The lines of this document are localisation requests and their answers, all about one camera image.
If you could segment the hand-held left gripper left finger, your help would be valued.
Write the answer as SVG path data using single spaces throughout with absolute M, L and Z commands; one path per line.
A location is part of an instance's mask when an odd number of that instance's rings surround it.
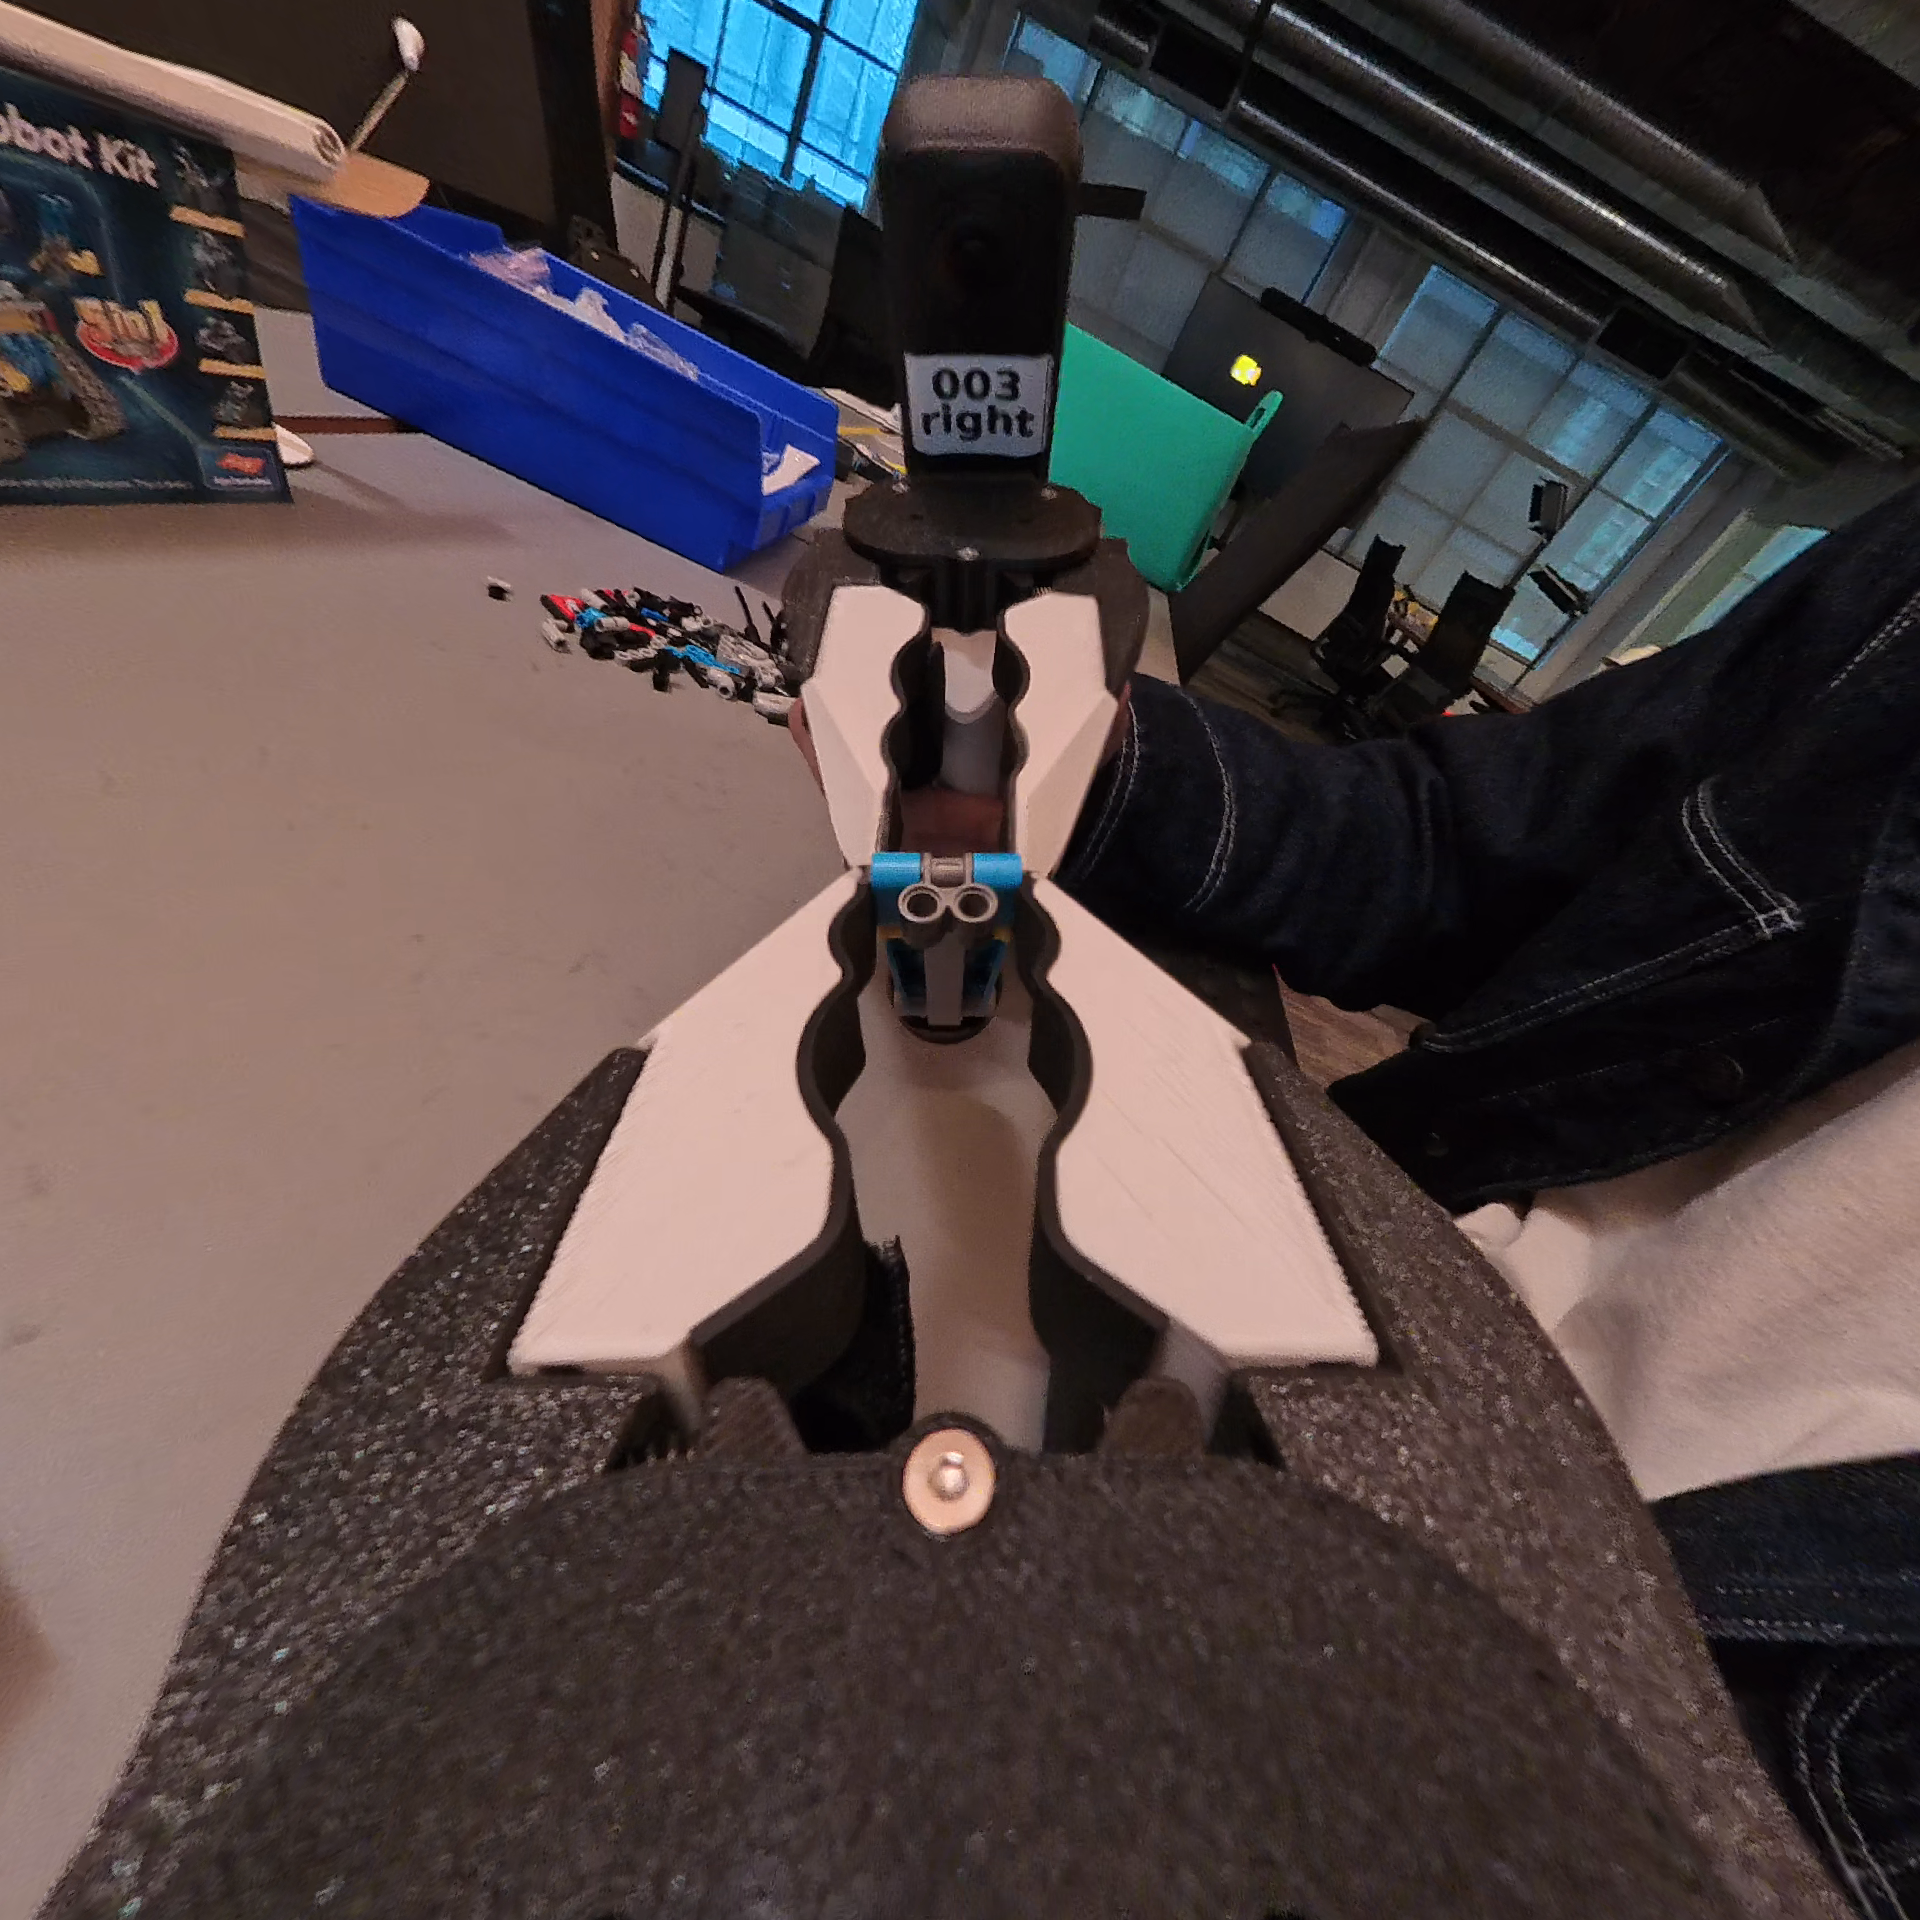
M 834 1113 L 870 977 L 873 901 L 844 874 L 641 1042 L 513 1373 L 645 1373 L 698 1404 L 730 1377 L 794 1395 L 837 1365 L 867 1252 Z

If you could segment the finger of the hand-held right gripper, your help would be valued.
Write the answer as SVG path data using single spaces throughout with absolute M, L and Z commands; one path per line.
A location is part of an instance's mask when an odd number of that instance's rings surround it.
M 803 704 L 831 834 L 854 874 L 901 846 L 901 793 L 940 734 L 927 718 L 934 661 L 922 604 L 876 582 L 834 588 Z
M 1047 589 L 1001 613 L 997 692 L 1001 844 L 1042 880 L 1066 861 L 1121 708 L 1097 600 Z

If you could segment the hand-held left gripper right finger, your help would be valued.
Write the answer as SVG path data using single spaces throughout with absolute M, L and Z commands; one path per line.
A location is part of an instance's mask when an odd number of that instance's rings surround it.
M 1245 1370 L 1375 1365 L 1247 1037 L 1051 880 L 1027 889 L 1020 965 L 1055 1112 L 1029 1272 L 1047 1397 L 1167 1377 L 1215 1401 Z

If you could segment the blue toy brick arm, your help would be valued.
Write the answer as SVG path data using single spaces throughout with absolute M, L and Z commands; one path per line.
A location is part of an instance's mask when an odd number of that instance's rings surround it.
M 959 1042 L 997 1014 L 1021 884 L 1021 858 L 1011 852 L 873 858 L 879 950 L 909 1034 Z

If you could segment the grey desk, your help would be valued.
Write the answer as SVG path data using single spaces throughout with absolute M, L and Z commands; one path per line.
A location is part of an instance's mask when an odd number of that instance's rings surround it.
M 785 732 L 538 634 L 730 580 L 316 446 L 290 506 L 5 513 L 5 1915 L 377 1285 L 837 869 Z

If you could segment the person's right hand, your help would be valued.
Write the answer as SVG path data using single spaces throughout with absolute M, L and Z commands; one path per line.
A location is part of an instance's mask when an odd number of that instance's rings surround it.
M 886 849 L 937 858 L 994 852 L 1004 837 L 1004 802 L 997 795 L 969 795 L 942 785 L 897 793 Z

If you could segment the pile of small brick parts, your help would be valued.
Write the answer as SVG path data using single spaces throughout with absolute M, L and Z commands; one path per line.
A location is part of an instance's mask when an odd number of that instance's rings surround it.
M 558 653 L 623 666 L 655 690 L 678 682 L 703 689 L 785 730 L 799 698 L 785 614 L 770 605 L 755 613 L 743 589 L 737 601 L 739 621 L 727 625 L 690 601 L 643 588 L 550 593 L 539 600 L 542 638 Z

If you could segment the green plastic holder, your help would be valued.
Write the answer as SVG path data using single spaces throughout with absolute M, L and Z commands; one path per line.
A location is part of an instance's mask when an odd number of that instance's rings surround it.
M 1279 406 L 1283 396 L 1269 394 L 1234 421 L 1067 325 L 1050 477 L 1097 506 L 1105 536 L 1127 544 L 1155 588 L 1177 593 Z

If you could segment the large paned window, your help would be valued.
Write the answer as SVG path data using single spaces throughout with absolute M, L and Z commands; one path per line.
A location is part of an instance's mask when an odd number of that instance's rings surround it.
M 724 160 L 857 208 L 918 11 L 917 3 L 645 3 L 643 96 L 659 106 L 669 53 L 703 65 L 709 144 Z
M 1275 493 L 1337 427 L 1421 422 L 1318 570 L 1355 571 L 1385 540 L 1429 609 L 1465 578 L 1510 589 L 1494 664 L 1526 675 L 1594 621 L 1534 570 L 1605 605 L 1677 562 L 1679 613 L 1597 614 L 1621 656 L 1703 630 L 1820 540 L 1770 518 L 1779 473 L 1697 406 L 1489 270 L 1459 273 L 1329 169 L 1193 118 L 1039 16 L 1020 16 L 1004 67 L 1069 93 L 1095 184 L 1142 192 L 1134 222 L 1093 219 L 1076 243 L 1069 325 L 1229 421 L 1279 396 L 1236 500 Z

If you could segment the black slanted board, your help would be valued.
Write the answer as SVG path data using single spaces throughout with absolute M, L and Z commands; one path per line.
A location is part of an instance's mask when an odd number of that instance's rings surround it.
M 1283 588 L 1341 525 L 1371 510 L 1389 473 L 1427 433 L 1427 421 L 1339 427 L 1167 600 L 1175 670 L 1188 684 L 1218 644 Z

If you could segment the black office chair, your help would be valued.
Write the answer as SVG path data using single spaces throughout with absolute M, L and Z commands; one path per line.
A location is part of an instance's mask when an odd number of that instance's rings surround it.
M 1375 732 L 1363 708 L 1385 685 L 1383 661 L 1394 653 L 1387 614 L 1401 557 L 1403 546 L 1380 538 L 1371 542 L 1347 605 L 1311 644 L 1311 664 L 1329 685 L 1284 678 L 1267 702 L 1271 714 L 1311 708 L 1321 728 L 1345 739 Z
M 1383 694 L 1375 718 L 1389 732 L 1405 732 L 1465 698 L 1513 597 L 1513 586 L 1460 573 L 1425 646 Z

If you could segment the blue plastic bin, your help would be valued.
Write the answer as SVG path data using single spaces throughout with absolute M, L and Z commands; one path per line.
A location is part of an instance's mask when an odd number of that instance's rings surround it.
M 292 200 L 325 381 L 709 570 L 817 518 L 837 410 L 499 228 Z

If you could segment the dark overhead pipe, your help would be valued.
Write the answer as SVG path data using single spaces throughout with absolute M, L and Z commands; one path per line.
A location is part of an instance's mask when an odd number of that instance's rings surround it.
M 1915 452 L 1915 5 L 1045 5 L 1787 472 Z

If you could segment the dark hanging screen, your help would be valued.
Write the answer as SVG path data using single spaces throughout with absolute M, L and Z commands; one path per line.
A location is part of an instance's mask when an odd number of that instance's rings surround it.
M 314 113 L 349 136 L 396 74 L 393 19 L 422 62 L 367 150 L 431 180 L 430 202 L 565 244 L 615 234 L 609 122 L 629 5 L 51 3 L 62 24 Z

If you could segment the person's white shirt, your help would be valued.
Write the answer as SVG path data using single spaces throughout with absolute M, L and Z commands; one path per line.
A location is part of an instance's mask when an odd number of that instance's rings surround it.
M 1646 1499 L 1918 1451 L 1918 1045 L 1773 1121 L 1459 1230 Z

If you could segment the person's dark denim jacket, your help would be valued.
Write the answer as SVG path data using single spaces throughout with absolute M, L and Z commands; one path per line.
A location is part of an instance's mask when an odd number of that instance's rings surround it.
M 1716 627 L 1383 753 L 1361 904 L 1421 1017 L 1333 1102 L 1454 1212 L 1766 1121 L 1915 1037 L 1908 489 Z

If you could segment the brown cardboard piece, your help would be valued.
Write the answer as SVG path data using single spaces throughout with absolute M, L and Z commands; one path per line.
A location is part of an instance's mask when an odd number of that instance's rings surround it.
M 375 219 L 398 219 L 415 211 L 430 180 L 393 162 L 349 150 L 325 180 L 295 178 L 285 192 Z

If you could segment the person's dark jeans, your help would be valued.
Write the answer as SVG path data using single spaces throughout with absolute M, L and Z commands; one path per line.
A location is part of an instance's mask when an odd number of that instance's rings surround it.
M 1918 1915 L 1918 1458 L 1650 1507 L 1742 1729 L 1860 1915 Z

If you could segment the white roller tube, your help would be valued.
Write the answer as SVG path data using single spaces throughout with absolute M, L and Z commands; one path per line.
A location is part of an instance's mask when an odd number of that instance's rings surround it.
M 310 113 L 191 67 L 138 54 L 19 5 L 3 5 L 3 62 L 301 180 L 325 184 L 349 157 L 335 128 Z

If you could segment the dark blue robot kit box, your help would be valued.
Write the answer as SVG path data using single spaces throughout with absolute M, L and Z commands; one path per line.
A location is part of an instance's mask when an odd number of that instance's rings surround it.
M 233 155 L 3 74 L 3 502 L 283 500 Z

